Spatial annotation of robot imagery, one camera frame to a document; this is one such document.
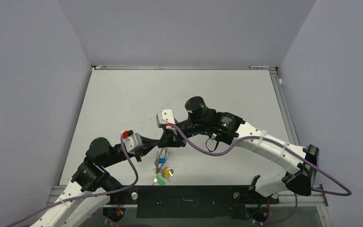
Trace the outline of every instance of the white table surface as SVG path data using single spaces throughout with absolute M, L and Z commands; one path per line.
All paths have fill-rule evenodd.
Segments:
M 267 70 L 94 70 L 60 185 L 69 182 L 93 139 L 105 137 L 114 146 L 120 142 L 120 132 L 130 129 L 158 139 L 162 129 L 156 126 L 156 113 L 172 109 L 175 118 L 183 121 L 187 118 L 184 104 L 193 96 L 203 97 L 209 108 L 233 113 L 254 127 L 288 141 Z M 205 148 L 207 137 L 199 135 L 191 140 Z M 227 146 L 219 144 L 216 152 Z M 132 158 L 139 174 L 138 185 L 152 184 L 158 150 L 154 148 L 140 163 Z M 167 185 L 247 185 L 255 175 L 282 169 L 242 148 L 221 157 L 207 156 L 189 145 L 169 151 L 166 164 L 174 174 Z M 107 170 L 123 185 L 135 179 L 127 161 Z

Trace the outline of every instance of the gray wall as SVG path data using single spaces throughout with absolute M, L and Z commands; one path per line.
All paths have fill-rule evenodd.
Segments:
M 90 70 L 57 1 L 0 1 L 0 226 L 58 183 Z
M 59 0 L 95 65 L 279 66 L 315 0 Z
M 334 226 L 363 226 L 363 1 L 318 0 L 279 74 L 300 143 L 319 146 L 320 167 L 353 191 L 328 196 Z

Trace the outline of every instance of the bolt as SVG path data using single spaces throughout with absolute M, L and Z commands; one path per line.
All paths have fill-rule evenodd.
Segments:
M 132 194 L 131 194 L 131 199 L 132 200 L 136 200 L 138 198 L 138 194 L 137 194 L 137 192 L 133 192 Z
M 233 198 L 237 199 L 239 196 L 240 196 L 240 193 L 239 192 L 233 193 Z

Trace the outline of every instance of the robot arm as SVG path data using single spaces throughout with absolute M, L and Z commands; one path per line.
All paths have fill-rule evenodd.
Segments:
M 205 105 L 199 97 L 189 99 L 185 105 L 188 119 L 178 122 L 171 110 L 163 110 L 156 116 L 157 126 L 163 128 L 159 140 L 153 140 L 134 134 L 133 131 L 123 132 L 124 145 L 129 157 L 135 157 L 138 162 L 152 148 L 185 147 L 188 138 L 201 134 L 211 140 L 224 142 L 228 145 L 248 149 L 281 166 L 279 171 L 265 176 L 255 176 L 250 184 L 249 192 L 268 197 L 271 194 L 291 190 L 299 195 L 311 195 L 311 189 L 316 171 L 294 155 L 286 152 L 289 148 L 295 154 L 318 166 L 319 149 L 313 145 L 307 148 L 292 145 L 272 137 L 266 131 L 260 131 L 231 114 L 217 112 Z M 123 186 L 109 175 L 105 167 L 126 160 L 121 145 L 112 147 L 105 138 L 97 138 L 90 144 L 84 162 L 72 176 L 64 193 L 57 199 L 63 201 L 74 196 L 84 196 L 121 189 Z M 113 195 L 113 200 L 119 200 L 120 194 Z M 95 210 L 109 201 L 109 196 L 91 197 L 62 202 L 50 208 L 32 227 L 73 227 L 79 226 Z
M 158 147 L 184 147 L 187 138 L 198 134 L 207 135 L 211 140 L 228 145 L 236 142 L 236 146 L 257 153 L 285 170 L 266 176 L 256 176 L 251 182 L 252 190 L 264 197 L 287 190 L 299 195 L 311 195 L 316 170 L 287 152 L 286 148 L 318 166 L 319 149 L 316 146 L 309 145 L 305 148 L 279 140 L 268 135 L 266 131 L 256 129 L 234 114 L 208 108 L 199 96 L 189 99 L 185 108 L 189 117 L 182 122 L 177 122 L 173 118 L 171 110 L 163 110 L 157 114 L 157 124 L 164 129 Z M 173 124 L 184 135 L 177 133 L 172 128 Z

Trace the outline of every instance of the cable tie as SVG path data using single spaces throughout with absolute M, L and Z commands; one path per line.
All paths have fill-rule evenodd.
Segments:
M 267 131 L 266 130 L 262 130 L 261 131 L 261 137 L 259 138 L 257 144 L 255 145 L 255 148 L 253 149 L 252 152 L 255 153 L 255 151 L 259 148 L 259 146 L 261 145 L 262 141 L 264 140 L 264 137 L 267 135 Z
M 276 161 L 278 161 L 281 157 L 282 157 L 282 155 L 284 154 L 284 151 L 286 150 L 286 146 L 287 146 L 287 143 L 285 142 L 284 144 L 283 144 L 283 148 L 282 148 L 282 151 L 280 152 L 280 154 L 279 154 L 279 156 L 273 161 L 274 163 L 276 162 Z
M 70 209 L 70 205 L 69 205 L 69 204 L 67 204 L 66 202 L 64 202 L 64 201 L 63 201 L 63 199 L 62 199 L 60 196 L 58 197 L 58 199 L 59 199 L 59 201 L 60 201 L 61 203 L 63 203 L 63 205 L 67 206 L 67 207 Z
M 211 136 L 211 141 L 214 141 L 215 137 L 216 137 L 216 134 L 213 133 L 212 136 Z

